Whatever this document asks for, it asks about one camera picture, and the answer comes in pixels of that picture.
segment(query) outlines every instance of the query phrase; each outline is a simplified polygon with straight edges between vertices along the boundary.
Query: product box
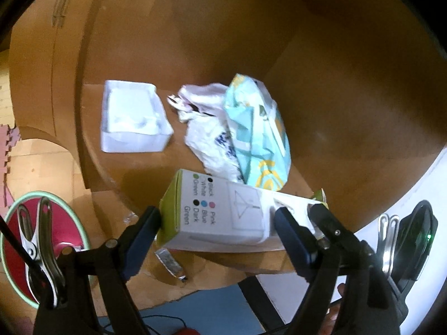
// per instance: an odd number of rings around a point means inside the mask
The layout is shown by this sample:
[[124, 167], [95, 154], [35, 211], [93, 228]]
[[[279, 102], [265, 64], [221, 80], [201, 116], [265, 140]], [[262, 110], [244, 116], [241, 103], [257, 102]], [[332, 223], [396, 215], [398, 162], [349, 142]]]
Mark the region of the product box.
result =
[[198, 252], [264, 252], [283, 249], [272, 223], [285, 206], [301, 226], [315, 234], [309, 204], [295, 197], [225, 179], [179, 170], [160, 201], [157, 244]]

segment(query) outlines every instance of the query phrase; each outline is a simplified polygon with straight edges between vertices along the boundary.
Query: blue floor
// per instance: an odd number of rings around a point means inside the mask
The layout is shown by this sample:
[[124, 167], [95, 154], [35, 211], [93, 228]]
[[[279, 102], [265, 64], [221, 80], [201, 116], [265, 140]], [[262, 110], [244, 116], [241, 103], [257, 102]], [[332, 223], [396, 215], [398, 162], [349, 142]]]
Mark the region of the blue floor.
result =
[[[264, 332], [237, 285], [199, 291], [179, 301], [141, 311], [142, 317], [151, 315], [180, 317], [201, 335], [258, 335]], [[109, 320], [100, 318], [99, 322], [104, 326]], [[176, 319], [150, 317], [144, 322], [161, 335], [172, 335], [183, 327]]]

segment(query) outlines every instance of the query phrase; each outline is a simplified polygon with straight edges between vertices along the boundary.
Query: black cable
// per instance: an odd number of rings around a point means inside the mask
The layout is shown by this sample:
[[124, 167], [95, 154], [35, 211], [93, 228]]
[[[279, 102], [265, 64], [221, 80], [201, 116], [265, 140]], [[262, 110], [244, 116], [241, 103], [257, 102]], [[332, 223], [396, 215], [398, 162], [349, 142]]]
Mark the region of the black cable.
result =
[[[148, 316], [143, 316], [143, 317], [142, 317], [142, 319], [148, 319], [148, 318], [167, 318], [167, 319], [180, 320], [180, 321], [182, 322], [182, 324], [183, 324], [183, 327], [184, 327], [185, 329], [188, 328], [187, 325], [186, 325], [185, 320], [183, 320], [182, 318], [179, 318], [179, 317], [177, 317], [177, 316], [168, 316], [168, 315], [148, 315]], [[153, 331], [153, 332], [155, 333], [155, 335], [161, 335], [161, 334], [160, 334], [157, 330], [155, 330], [153, 327], [150, 327], [150, 326], [147, 325], [147, 324], [145, 324], [145, 325], [146, 325], [146, 327], [147, 327], [149, 330]], [[106, 335], [114, 335], [113, 332], [107, 330], [107, 328], [108, 328], [109, 326], [111, 326], [111, 323], [110, 323], [110, 322], [109, 322], [107, 325], [105, 325], [105, 326], [102, 327], [102, 332], [103, 332], [103, 334], [106, 334]]]
[[183, 320], [182, 318], [179, 318], [177, 316], [168, 316], [168, 315], [148, 315], [148, 316], [143, 316], [142, 319], [148, 319], [148, 318], [167, 318], [167, 319], [176, 319], [176, 320], [180, 320], [183, 323], [183, 327], [186, 329], [186, 322], [185, 320]]

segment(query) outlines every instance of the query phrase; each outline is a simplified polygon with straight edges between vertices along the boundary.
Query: hand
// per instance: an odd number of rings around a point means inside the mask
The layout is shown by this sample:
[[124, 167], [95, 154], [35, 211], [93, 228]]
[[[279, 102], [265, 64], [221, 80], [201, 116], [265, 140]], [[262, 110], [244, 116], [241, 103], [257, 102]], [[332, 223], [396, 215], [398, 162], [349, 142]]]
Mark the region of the hand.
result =
[[[345, 293], [345, 284], [339, 284], [337, 290], [338, 293], [343, 296], [343, 294]], [[335, 305], [329, 309], [329, 313], [326, 315], [325, 320], [321, 325], [321, 329], [318, 332], [318, 335], [330, 335], [332, 333], [339, 311], [340, 305]]]

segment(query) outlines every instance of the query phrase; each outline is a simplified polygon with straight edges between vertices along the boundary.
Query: red object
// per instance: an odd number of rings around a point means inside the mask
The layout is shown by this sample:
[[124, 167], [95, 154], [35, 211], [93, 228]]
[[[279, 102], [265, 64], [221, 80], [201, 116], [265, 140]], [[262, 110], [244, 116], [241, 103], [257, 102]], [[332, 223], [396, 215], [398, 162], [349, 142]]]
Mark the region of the red object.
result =
[[[36, 227], [37, 204], [39, 203], [39, 200], [39, 198], [36, 198], [24, 202], [24, 205], [30, 212], [33, 229]], [[54, 254], [56, 255], [56, 257], [58, 257], [61, 250], [65, 247], [59, 245], [59, 243], [67, 242], [73, 244], [73, 246], [82, 246], [83, 243], [76, 224], [67, 214], [67, 212], [53, 201], [51, 202], [51, 207], [53, 209], [51, 237], [53, 241], [53, 248], [55, 250]], [[22, 241], [20, 239], [17, 212], [15, 212], [8, 221], [8, 227], [21, 243]], [[20, 256], [16, 253], [16, 251], [7, 240], [4, 240], [4, 259], [17, 287], [20, 288], [20, 290], [31, 301], [35, 301], [30, 292], [30, 289], [28, 288], [28, 284], [26, 283], [25, 262], [23, 262], [23, 260], [20, 258]]]
[[181, 329], [173, 335], [200, 335], [197, 330], [194, 329]]

